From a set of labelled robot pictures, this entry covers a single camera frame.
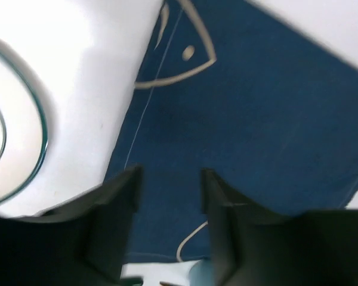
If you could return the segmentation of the blue fish placemat cloth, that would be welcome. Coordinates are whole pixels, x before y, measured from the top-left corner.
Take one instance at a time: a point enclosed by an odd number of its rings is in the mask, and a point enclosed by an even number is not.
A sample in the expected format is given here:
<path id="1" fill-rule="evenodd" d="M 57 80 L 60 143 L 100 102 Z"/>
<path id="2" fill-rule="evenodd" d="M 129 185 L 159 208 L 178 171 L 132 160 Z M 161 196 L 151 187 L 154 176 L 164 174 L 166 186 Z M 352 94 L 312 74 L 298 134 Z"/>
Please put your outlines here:
<path id="1" fill-rule="evenodd" d="M 358 208 L 358 70 L 246 1 L 164 1 L 106 178 L 137 163 L 128 263 L 209 256 L 205 167 L 281 214 Z"/>

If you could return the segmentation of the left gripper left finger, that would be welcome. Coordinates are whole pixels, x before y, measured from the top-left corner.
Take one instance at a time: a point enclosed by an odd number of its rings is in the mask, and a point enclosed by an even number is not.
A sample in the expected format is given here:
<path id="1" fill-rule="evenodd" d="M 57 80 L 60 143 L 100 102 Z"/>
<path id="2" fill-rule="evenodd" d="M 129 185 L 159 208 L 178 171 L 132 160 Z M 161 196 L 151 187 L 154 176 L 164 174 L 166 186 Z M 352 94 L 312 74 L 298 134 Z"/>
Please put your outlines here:
<path id="1" fill-rule="evenodd" d="M 143 169 L 39 216 L 0 217 L 0 285 L 120 285 Z"/>

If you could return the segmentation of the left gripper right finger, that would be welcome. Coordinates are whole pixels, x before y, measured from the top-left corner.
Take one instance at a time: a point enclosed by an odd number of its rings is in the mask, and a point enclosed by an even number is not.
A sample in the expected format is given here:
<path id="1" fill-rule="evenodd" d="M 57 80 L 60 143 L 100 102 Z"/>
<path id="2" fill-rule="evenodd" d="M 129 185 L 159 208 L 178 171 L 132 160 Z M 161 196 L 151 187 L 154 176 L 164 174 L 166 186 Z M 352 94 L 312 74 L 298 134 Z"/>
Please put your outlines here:
<path id="1" fill-rule="evenodd" d="M 201 171 L 216 285 L 358 285 L 358 209 L 275 213 Z"/>

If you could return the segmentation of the white plate with rings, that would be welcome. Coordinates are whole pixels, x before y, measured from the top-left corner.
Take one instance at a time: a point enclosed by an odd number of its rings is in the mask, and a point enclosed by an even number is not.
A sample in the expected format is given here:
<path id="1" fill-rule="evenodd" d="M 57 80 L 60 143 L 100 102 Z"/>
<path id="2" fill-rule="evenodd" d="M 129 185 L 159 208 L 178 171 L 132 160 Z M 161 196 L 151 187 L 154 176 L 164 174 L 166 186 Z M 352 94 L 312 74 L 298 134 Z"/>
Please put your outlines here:
<path id="1" fill-rule="evenodd" d="M 24 190 L 45 160 L 43 91 L 29 65 L 0 39 L 0 203 Z"/>

